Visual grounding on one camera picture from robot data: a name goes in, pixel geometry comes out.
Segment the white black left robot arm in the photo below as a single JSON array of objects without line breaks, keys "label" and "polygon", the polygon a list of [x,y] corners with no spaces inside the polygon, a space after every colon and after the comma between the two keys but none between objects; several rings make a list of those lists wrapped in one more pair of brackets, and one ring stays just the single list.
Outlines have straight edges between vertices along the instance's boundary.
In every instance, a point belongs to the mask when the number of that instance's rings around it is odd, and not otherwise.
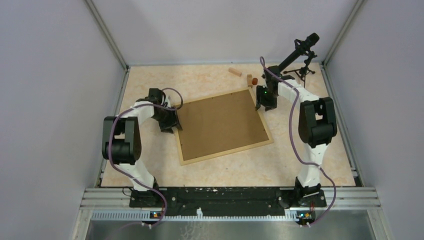
[{"label": "white black left robot arm", "polygon": [[153,119],[162,133],[172,134],[174,128],[181,130],[177,111],[183,105],[181,99],[178,106],[172,106],[164,89],[150,88],[148,95],[137,99],[129,109],[104,118],[101,153],[113,169],[131,181],[132,207],[161,206],[167,209],[167,200],[142,159],[140,127],[146,120]]}]

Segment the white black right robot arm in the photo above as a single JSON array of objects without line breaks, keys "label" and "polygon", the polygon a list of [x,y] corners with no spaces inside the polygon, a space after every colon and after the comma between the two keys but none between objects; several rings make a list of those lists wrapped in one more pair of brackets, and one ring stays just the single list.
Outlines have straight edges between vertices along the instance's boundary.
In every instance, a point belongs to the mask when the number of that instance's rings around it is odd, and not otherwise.
[{"label": "white black right robot arm", "polygon": [[294,130],[289,126],[289,140],[295,157],[302,167],[295,178],[294,189],[278,201],[284,208],[293,204],[307,206],[321,190],[320,174],[328,145],[337,135],[334,101],[331,97],[319,97],[306,90],[292,76],[282,76],[278,66],[265,67],[262,77],[265,84],[256,87],[256,109],[266,111],[277,108],[278,97],[291,103],[289,123],[293,123],[298,109],[298,135],[304,144],[301,157],[294,141]]}]

